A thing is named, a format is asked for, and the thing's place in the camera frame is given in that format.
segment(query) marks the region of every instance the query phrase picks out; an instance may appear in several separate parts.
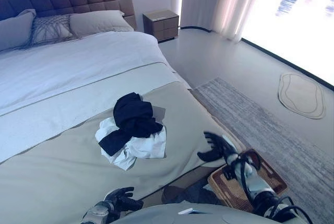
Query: nightstand drawer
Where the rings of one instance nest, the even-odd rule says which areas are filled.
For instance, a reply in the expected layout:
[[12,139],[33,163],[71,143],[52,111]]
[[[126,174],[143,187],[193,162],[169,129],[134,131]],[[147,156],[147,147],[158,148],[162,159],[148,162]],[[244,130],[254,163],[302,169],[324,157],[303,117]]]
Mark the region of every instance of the nightstand drawer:
[[164,30],[164,38],[168,39],[168,38],[176,37],[177,33],[178,33],[177,27],[170,28],[170,29],[165,29]]
[[174,27],[178,27],[178,17],[171,18],[171,19],[165,19],[163,21],[164,29],[174,28]]
[[164,22],[163,20],[153,22],[153,31],[162,31],[164,29]]
[[164,36],[164,31],[158,31],[154,33],[154,37],[157,38],[157,40],[164,40],[165,36]]

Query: bedroom floor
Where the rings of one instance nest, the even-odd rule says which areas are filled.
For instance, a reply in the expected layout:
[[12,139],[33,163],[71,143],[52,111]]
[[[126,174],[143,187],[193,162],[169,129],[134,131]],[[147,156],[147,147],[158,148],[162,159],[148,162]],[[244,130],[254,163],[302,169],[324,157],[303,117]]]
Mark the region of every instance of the bedroom floor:
[[333,91],[320,85],[326,115],[320,120],[309,119],[286,109],[277,96],[280,75],[299,72],[244,42],[234,44],[214,32],[184,29],[179,30],[178,38],[159,47],[192,88],[220,77],[334,157]]

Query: upholstered headboard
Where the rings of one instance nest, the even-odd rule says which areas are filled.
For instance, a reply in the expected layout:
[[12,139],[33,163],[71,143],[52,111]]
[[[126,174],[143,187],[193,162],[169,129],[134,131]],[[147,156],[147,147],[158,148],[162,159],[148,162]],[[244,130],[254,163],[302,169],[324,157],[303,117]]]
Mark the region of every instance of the upholstered headboard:
[[132,0],[0,0],[0,20],[14,17],[27,8],[34,8],[40,17],[121,10],[125,13],[124,19],[137,28]]

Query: fabric fold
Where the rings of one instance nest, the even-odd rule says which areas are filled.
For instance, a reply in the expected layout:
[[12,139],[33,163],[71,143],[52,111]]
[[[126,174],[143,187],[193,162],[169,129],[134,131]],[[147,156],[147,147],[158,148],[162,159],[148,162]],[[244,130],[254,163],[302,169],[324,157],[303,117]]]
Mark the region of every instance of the fabric fold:
[[162,125],[153,118],[152,104],[142,101],[140,95],[134,92],[117,100],[113,114],[119,129],[99,141],[99,145],[110,156],[117,153],[131,137],[148,138],[162,129]]
[[[100,122],[100,128],[95,134],[97,142],[106,135],[118,131],[113,117]],[[110,156],[101,148],[101,155],[105,156],[111,164],[123,170],[128,170],[136,161],[136,158],[164,158],[166,146],[166,130],[162,126],[161,131],[151,134],[149,138],[132,137],[118,152]]]

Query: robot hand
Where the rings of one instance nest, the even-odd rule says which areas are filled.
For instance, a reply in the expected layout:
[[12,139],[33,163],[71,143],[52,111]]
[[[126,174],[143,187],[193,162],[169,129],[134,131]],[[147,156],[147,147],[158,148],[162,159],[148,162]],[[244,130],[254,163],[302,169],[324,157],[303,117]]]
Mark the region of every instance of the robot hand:
[[208,139],[208,143],[211,144],[212,150],[208,152],[198,152],[197,156],[201,160],[211,162],[224,157],[225,161],[228,162],[227,159],[229,156],[237,156],[237,150],[229,144],[229,142],[225,139],[225,136],[224,138],[210,132],[204,132],[204,136]]
[[120,218],[122,211],[137,211],[142,208],[143,202],[131,199],[134,187],[119,188],[90,208],[82,218],[81,224],[106,224]]
[[133,193],[129,193],[129,191],[133,191],[134,189],[135,188],[133,186],[116,189],[109,193],[104,200],[112,203],[114,210],[118,212],[140,210],[142,208],[143,202],[130,198],[133,196]]

